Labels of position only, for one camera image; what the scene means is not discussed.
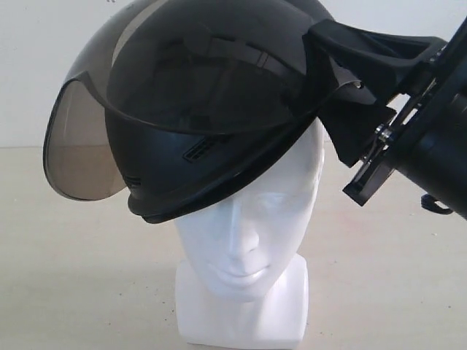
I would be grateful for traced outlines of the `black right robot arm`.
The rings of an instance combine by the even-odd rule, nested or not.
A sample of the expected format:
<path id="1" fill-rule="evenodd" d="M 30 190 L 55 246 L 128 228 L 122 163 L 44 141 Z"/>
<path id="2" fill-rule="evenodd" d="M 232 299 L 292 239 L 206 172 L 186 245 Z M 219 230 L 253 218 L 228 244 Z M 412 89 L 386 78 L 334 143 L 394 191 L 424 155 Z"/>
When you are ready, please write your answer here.
<path id="1" fill-rule="evenodd" d="M 339 160 L 361 163 L 344 192 L 364 205 L 397 171 L 424 190 L 424 209 L 465 216 L 466 26 L 444 41 L 324 20 L 304 41 L 355 78 L 318 112 Z"/>

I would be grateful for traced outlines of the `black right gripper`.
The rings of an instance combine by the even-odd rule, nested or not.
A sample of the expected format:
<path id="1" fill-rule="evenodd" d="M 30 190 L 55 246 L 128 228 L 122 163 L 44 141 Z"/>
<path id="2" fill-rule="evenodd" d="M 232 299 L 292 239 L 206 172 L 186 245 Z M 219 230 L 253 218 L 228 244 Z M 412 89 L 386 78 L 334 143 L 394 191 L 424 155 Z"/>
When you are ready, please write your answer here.
<path id="1" fill-rule="evenodd" d="M 435 36 L 399 36 L 366 31 L 334 20 L 311 26 L 307 36 L 340 66 L 360 79 L 403 79 L 444 48 Z M 466 26 L 461 25 L 429 66 L 432 73 L 420 96 L 406 104 L 416 113 L 405 124 L 377 129 L 377 153 L 344 188 L 364 206 L 398 171 L 434 202 L 466 206 Z M 352 168 L 371 148 L 376 128 L 396 110 L 372 95 L 362 82 L 339 87 L 317 117 L 331 138 L 338 159 Z"/>

